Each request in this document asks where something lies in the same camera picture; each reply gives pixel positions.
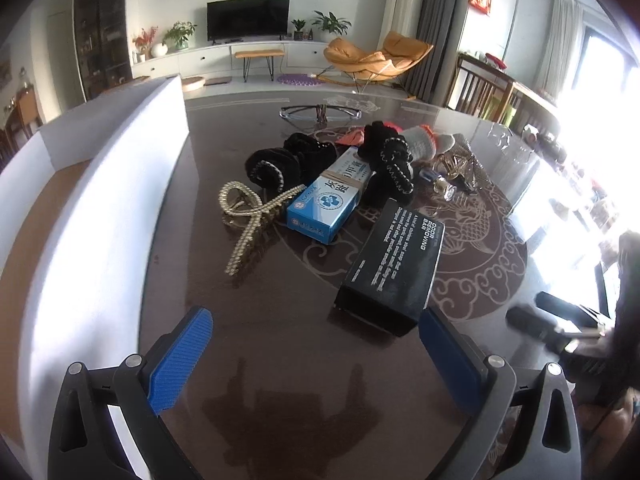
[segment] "brown tabletop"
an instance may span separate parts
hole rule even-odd
[[[239,233],[222,223],[220,188],[249,183],[244,161],[255,150],[313,133],[313,121],[287,123],[280,107],[317,103],[364,111],[358,123],[330,121],[314,133],[323,139],[380,119],[469,140],[492,184],[453,203],[418,189],[412,208],[447,226],[430,301],[486,352],[542,366],[551,357],[506,327],[507,307],[540,290],[597,302],[594,234],[549,202],[574,200],[571,190],[501,126],[417,102],[328,92],[191,100],[191,135],[150,255],[140,346],[148,350],[194,304],[212,311],[213,338],[162,415],[205,479],[422,479],[466,421],[417,330],[393,338],[332,309],[375,210],[355,211],[329,247],[276,225],[241,279],[223,272]]]

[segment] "blue gripper pad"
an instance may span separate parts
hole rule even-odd
[[[462,345],[466,342],[459,333],[454,336],[451,333],[454,330],[453,326],[444,326],[431,308],[422,311],[418,322],[420,341],[436,365],[449,395],[463,412],[473,416],[484,404],[484,384],[477,368],[482,361],[465,352]]]
[[[153,370],[149,376],[147,398],[156,415],[174,406],[212,332],[213,317],[207,309],[200,308]]]

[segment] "black box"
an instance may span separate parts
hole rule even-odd
[[[429,298],[443,236],[441,222],[387,200],[335,306],[394,335],[406,334]]]

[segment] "metal bolt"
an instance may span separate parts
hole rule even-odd
[[[79,374],[82,370],[82,363],[73,363],[67,370],[71,375]]]
[[[127,359],[124,361],[124,364],[126,364],[129,368],[135,368],[136,366],[138,366],[140,363],[142,362],[142,356],[139,356],[138,354],[131,354],[129,357],[127,357]]]
[[[546,369],[549,371],[551,375],[560,375],[562,373],[562,368],[560,367],[560,365],[556,363],[549,363],[546,366]]]
[[[504,366],[504,359],[499,355],[490,355],[487,359],[489,364],[494,368],[502,368]]]

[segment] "television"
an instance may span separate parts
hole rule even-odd
[[[223,0],[207,4],[209,41],[287,33],[289,0]]]

